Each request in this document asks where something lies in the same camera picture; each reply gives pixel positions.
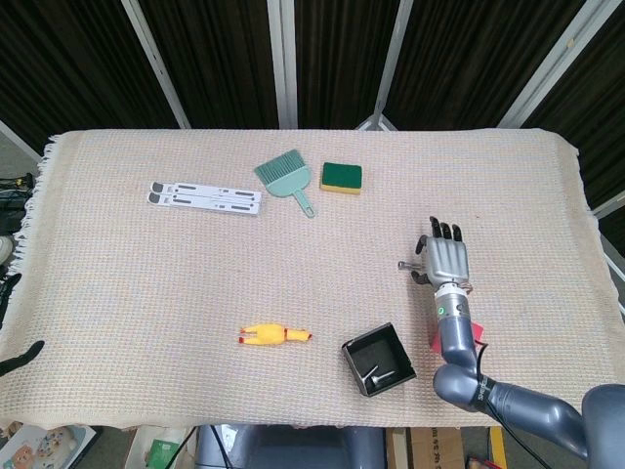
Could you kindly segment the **grey black right robot hand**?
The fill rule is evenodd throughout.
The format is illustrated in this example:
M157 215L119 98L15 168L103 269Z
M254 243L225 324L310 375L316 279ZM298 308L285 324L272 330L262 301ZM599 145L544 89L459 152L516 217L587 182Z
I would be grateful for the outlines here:
M432 233L422 234L415 254L423 261L422 269L411 273L417 284L430 284L438 289L446 283L468 283L469 264L466 245L459 226L430 217Z

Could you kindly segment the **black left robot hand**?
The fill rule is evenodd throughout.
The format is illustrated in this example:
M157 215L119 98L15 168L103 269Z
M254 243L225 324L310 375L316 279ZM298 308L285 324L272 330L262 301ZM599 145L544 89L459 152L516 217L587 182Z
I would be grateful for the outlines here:
M36 341L22 355L0 362L0 376L4 376L32 362L45 346L43 340Z

